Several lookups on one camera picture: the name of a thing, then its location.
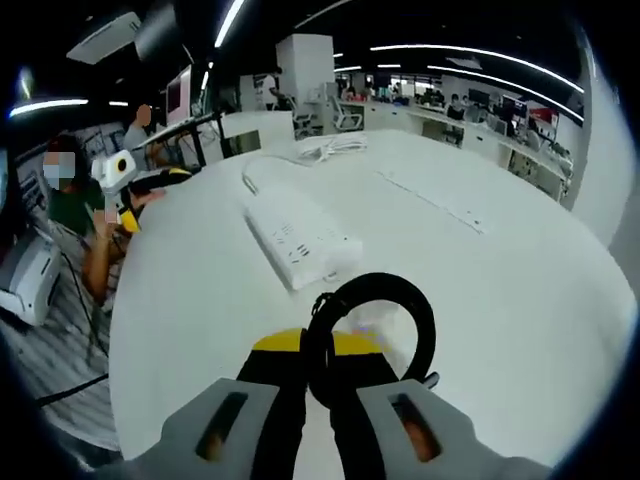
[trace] white power strip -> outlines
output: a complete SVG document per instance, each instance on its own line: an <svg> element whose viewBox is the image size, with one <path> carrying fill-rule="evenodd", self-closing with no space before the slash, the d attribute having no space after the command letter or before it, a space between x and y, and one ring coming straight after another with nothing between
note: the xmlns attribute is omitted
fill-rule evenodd
<svg viewBox="0 0 640 480"><path fill-rule="evenodd" d="M362 258L360 240L289 186L260 190L247 204L247 217L293 290L352 269Z"/></svg>

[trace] computer monitor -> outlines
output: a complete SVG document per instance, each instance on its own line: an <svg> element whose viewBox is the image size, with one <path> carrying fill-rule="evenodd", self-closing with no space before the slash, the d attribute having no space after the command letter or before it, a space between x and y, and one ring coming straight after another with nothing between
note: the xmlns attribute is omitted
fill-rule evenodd
<svg viewBox="0 0 640 480"><path fill-rule="evenodd" d="M487 92L483 92L481 90L475 90L473 88L469 89L469 101L471 103L478 103L480 105L484 105L485 107L489 106L489 94Z"/></svg>
<svg viewBox="0 0 640 480"><path fill-rule="evenodd" d="M527 118L527 104L508 95L502 96L502 107L513 112L516 117Z"/></svg>
<svg viewBox="0 0 640 480"><path fill-rule="evenodd" d="M191 66L167 85L167 126L191 116Z"/></svg>

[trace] desk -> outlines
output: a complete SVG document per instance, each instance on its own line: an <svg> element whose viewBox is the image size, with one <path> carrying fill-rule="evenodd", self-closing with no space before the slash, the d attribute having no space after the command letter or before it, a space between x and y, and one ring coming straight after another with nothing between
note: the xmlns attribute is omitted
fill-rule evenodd
<svg viewBox="0 0 640 480"><path fill-rule="evenodd" d="M198 127L204 123L210 122L216 117L215 113L208 113L206 115L202 115L200 117L190 117L181 122L176 123L175 125L169 125L166 128L163 128L159 132L150 136L140 145L138 145L134 150L138 150L139 148L146 147L150 143L153 142L164 142L171 137L176 136L180 132L187 130L191 134L191 138L193 139L193 145L195 147L195 153L198 160L198 164L201 167L206 165L204 152L202 151L202 144L200 143L200 133L198 131Z"/></svg>
<svg viewBox="0 0 640 480"><path fill-rule="evenodd" d="M378 102L340 102L348 108L360 108L364 114L365 130L394 128L416 135L438 137L441 131L428 132L427 125L449 125L464 131L461 148L472 150L492 161L501 168L509 169L513 152L531 161L543 172L538 175L536 185L556 201L562 198L565 186L570 181L559 165L559 161L546 151L536 152L512 138L500 135L485 124L476 124L454 120L444 113L438 113L420 107L400 107Z"/></svg>
<svg viewBox="0 0 640 480"><path fill-rule="evenodd" d="M421 104L421 105L416 105L417 108L420 108L422 110L427 110L429 112L436 112L436 113L445 113L445 108L444 107L436 107L433 105L429 105L427 103Z"/></svg>
<svg viewBox="0 0 640 480"><path fill-rule="evenodd" d="M307 326L316 296L339 286L283 286L243 218L249 161L258 187L296 184L363 240L354 275L388 271L424 292L437 329L434 391L472 418L481 441L553 465L590 423L635 318L610 254L556 202L473 152L399 131L366 135L367 151L314 168L259 151L205 167L144 210L111 324L111 399L125 458L149 448L164 420L217 378L235 378L258 339ZM486 233L382 170L423 179L433 195L481 216ZM408 359L410 320L400 315L387 335ZM296 478L339 478L328 414L309 397L303 435Z"/></svg>
<svg viewBox="0 0 640 480"><path fill-rule="evenodd" d="M251 144L247 145L247 150L271 147L282 142L293 142L295 139L291 112L236 112L223 116L221 122L225 139L231 139L249 132L258 132L259 144L253 145L256 142L249 142ZM199 133L206 138L219 137L220 135L218 125L214 122L201 124ZM187 144L189 149L193 150L190 142L187 142ZM215 163L224 158L218 139L209 141L203 147L203 150L206 164ZM193 163L193 151L190 155L189 150L183 149L182 153L183 157L185 157L185 163Z"/></svg>

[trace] hand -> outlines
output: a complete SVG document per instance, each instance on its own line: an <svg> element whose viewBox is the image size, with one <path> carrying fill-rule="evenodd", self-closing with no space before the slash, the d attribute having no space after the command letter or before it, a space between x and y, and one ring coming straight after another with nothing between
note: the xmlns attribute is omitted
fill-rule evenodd
<svg viewBox="0 0 640 480"><path fill-rule="evenodd" d="M132 194L131 205L133 206L134 210L137 210L138 208L141 208L144 205L147 205L159 198L164 197L166 193L167 192L164 189L158 189L146 195L136 196Z"/></svg>
<svg viewBox="0 0 640 480"><path fill-rule="evenodd" d="M115 232L118 226L116 219L117 217L114 217L113 215L106 215L104 210L94 210L93 226L96 229L98 237L110 240L113 236L113 232Z"/></svg>

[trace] air conditioner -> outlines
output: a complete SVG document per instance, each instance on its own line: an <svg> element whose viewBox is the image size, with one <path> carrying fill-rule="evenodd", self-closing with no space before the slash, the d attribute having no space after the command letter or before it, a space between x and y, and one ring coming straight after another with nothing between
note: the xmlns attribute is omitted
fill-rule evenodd
<svg viewBox="0 0 640 480"><path fill-rule="evenodd" d="M132 43L138 28L140 28L138 15L134 12L124 13L109 20L78 43L67 53L67 58L95 65L103 58Z"/></svg>

